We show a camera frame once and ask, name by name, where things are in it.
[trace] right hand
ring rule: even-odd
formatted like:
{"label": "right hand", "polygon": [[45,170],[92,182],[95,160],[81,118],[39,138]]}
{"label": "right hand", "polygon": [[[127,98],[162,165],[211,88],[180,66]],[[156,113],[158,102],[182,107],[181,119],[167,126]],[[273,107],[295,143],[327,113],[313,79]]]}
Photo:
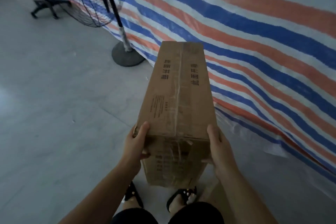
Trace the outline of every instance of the right hand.
{"label": "right hand", "polygon": [[208,125],[207,132],[216,176],[219,178],[229,171],[237,171],[238,167],[230,143],[223,132],[217,126],[211,124]]}

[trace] slipper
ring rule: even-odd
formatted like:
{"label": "slipper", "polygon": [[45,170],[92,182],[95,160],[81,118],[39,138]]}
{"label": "slipper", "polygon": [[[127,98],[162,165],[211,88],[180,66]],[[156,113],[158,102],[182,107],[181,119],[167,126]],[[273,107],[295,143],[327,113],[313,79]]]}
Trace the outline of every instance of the slipper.
{"label": "slipper", "polygon": [[189,204],[193,203],[196,199],[197,188],[195,186],[194,189],[179,189],[179,190],[177,190],[177,192],[175,192],[173,194],[173,196],[171,196],[170,199],[168,199],[168,201],[167,201],[167,210],[168,211],[169,211],[169,206],[170,206],[171,202],[174,200],[174,198],[178,194],[181,194],[184,205],[189,205]]}
{"label": "slipper", "polygon": [[135,197],[139,206],[141,208],[144,207],[144,204],[142,203],[141,197],[139,196],[139,193],[137,192],[137,189],[135,188],[135,185],[133,182],[131,182],[131,184],[128,186],[125,196],[123,198],[123,200],[121,201],[122,203],[128,201],[131,197]]}

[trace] black shorts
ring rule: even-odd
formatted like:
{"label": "black shorts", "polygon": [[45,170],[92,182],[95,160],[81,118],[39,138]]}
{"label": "black shorts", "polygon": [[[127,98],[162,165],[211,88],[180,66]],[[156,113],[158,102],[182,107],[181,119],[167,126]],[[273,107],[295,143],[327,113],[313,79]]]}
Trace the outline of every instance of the black shorts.
{"label": "black shorts", "polygon": [[[196,202],[183,207],[169,221],[169,224],[224,224],[221,213],[211,204]],[[111,224],[158,224],[152,214],[142,208],[131,208],[117,213]]]}

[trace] plastic tarp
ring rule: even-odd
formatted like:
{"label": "plastic tarp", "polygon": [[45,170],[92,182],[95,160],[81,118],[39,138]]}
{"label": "plastic tarp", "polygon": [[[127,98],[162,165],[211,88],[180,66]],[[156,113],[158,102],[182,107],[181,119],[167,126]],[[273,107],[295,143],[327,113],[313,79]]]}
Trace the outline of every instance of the plastic tarp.
{"label": "plastic tarp", "polygon": [[[330,201],[313,205],[328,211],[336,200],[336,0],[116,1],[128,39],[152,65],[163,40],[203,43],[218,124],[261,194],[313,202],[317,188]],[[105,28],[120,39],[115,21]],[[306,216],[284,222],[321,221]]]}

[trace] fan pole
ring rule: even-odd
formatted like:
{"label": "fan pole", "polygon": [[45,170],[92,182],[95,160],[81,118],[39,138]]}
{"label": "fan pole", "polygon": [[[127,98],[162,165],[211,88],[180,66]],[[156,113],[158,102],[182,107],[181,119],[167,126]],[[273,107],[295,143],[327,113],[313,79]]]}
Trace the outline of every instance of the fan pole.
{"label": "fan pole", "polygon": [[117,43],[112,49],[112,58],[115,63],[123,67],[132,67],[139,65],[145,60],[145,58],[131,47],[131,44],[127,39],[123,24],[121,22],[117,6],[114,0],[110,0],[110,3],[119,26],[119,34],[122,39],[122,42]]}

